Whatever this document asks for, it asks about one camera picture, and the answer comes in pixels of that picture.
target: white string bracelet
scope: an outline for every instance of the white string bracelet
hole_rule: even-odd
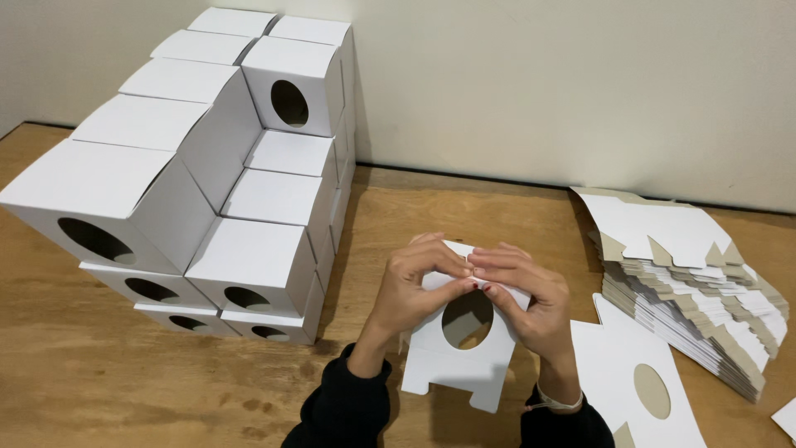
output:
[[[566,409],[571,411],[583,403],[583,390],[580,391],[580,397],[578,397],[578,401],[575,404],[563,404],[557,402],[556,400],[545,395],[541,387],[539,387],[539,384],[537,384],[537,391],[539,391],[539,399],[541,400],[541,403],[526,406],[526,411],[533,411],[539,407],[549,407],[550,409]]]

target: circular hole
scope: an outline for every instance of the circular hole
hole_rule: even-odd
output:
[[[490,334],[492,302],[480,289],[452,301],[443,312],[445,340],[459,350],[477,347]]]
[[[633,371],[633,384],[638,399],[656,419],[666,419],[672,410],[669,391],[661,376],[647,364],[639,364]]]
[[[142,278],[127,278],[124,284],[132,289],[135,293],[140,294],[147,299],[162,302],[165,304],[178,304],[180,297],[176,292],[168,289],[165,286],[158,285],[153,281],[144,280]]]
[[[210,328],[210,325],[207,325],[204,322],[200,322],[196,319],[191,319],[190,317],[185,316],[169,316],[169,320],[175,325],[179,325],[186,330],[191,330],[192,332],[197,333],[210,333],[213,331]]]
[[[72,241],[93,253],[123,265],[134,265],[135,254],[117,237],[75,218],[60,218],[58,226]]]
[[[279,80],[271,86],[271,105],[274,106],[276,115],[294,128],[305,125],[310,117],[304,95],[290,81]]]
[[[287,342],[291,339],[284,332],[281,332],[276,328],[263,327],[261,325],[252,327],[252,333],[256,334],[257,336],[264,337],[267,340],[275,340],[278,342]]]
[[[230,286],[224,290],[224,295],[233,304],[246,308],[251,311],[268,312],[271,311],[271,302],[258,293],[240,286]]]

